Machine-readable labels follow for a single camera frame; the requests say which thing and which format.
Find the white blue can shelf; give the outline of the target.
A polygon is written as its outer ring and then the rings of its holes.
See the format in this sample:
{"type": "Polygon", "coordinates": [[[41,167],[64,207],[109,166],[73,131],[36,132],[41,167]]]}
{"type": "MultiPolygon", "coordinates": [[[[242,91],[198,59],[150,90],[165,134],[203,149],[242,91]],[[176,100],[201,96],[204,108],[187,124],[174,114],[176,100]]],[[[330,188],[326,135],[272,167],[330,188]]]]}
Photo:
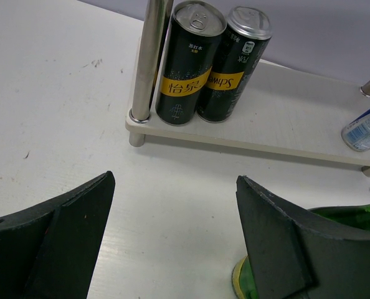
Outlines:
{"type": "Polygon", "coordinates": [[[345,126],[341,137],[352,150],[365,152],[370,150],[370,109],[345,126]]]}

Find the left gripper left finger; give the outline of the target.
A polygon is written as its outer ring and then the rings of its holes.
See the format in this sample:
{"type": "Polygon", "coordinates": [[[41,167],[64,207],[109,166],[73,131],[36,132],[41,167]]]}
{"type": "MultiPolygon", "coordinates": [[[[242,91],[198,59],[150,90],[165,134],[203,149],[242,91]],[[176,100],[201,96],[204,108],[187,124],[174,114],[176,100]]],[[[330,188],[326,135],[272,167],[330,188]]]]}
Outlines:
{"type": "Polygon", "coordinates": [[[0,298],[86,298],[115,190],[107,171],[0,217],[0,298]]]}

